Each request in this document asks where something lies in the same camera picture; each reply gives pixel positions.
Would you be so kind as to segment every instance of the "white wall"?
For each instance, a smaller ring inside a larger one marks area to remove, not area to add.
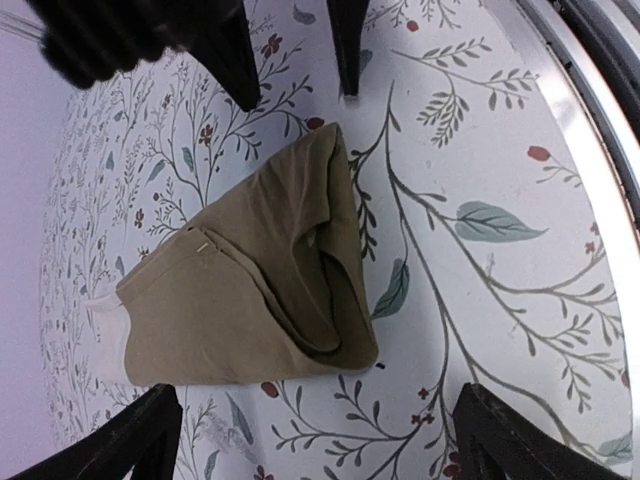
[[[17,0],[0,7],[25,11]],[[34,43],[0,31],[0,478],[54,453],[38,272],[47,181],[70,93]]]

